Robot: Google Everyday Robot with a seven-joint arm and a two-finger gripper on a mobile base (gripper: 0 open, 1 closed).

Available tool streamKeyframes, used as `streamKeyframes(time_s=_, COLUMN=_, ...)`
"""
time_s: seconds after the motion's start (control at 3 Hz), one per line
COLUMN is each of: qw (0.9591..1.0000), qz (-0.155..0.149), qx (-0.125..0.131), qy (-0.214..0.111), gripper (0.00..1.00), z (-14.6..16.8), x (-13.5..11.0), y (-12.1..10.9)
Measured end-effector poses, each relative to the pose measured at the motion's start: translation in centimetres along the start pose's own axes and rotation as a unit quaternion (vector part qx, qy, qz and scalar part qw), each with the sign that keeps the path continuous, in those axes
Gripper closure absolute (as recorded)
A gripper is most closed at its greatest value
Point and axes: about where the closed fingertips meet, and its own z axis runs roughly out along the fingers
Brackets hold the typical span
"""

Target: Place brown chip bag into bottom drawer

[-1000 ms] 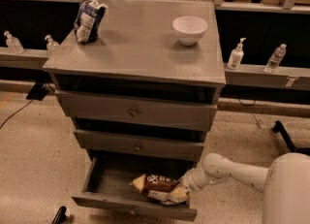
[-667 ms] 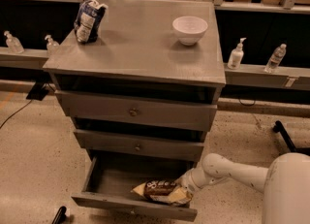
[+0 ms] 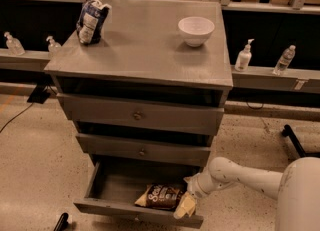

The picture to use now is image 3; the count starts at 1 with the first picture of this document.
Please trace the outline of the foam padded gripper finger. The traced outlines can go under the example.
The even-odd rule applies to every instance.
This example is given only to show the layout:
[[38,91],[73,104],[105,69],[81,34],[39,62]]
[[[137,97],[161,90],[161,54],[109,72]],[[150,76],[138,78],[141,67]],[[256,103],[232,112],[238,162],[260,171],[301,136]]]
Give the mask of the foam padded gripper finger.
[[196,209],[196,198],[192,193],[185,192],[173,213],[175,219],[181,219],[184,216],[191,217]]

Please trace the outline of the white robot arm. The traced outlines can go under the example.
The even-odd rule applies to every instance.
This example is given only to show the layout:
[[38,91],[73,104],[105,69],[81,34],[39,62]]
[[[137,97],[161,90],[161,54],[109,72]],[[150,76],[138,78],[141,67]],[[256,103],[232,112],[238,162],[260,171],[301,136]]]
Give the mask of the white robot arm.
[[277,201],[275,231],[320,231],[319,158],[300,158],[283,172],[274,172],[216,157],[185,181],[187,191],[174,212],[176,219],[192,215],[197,201],[212,192],[243,184]]

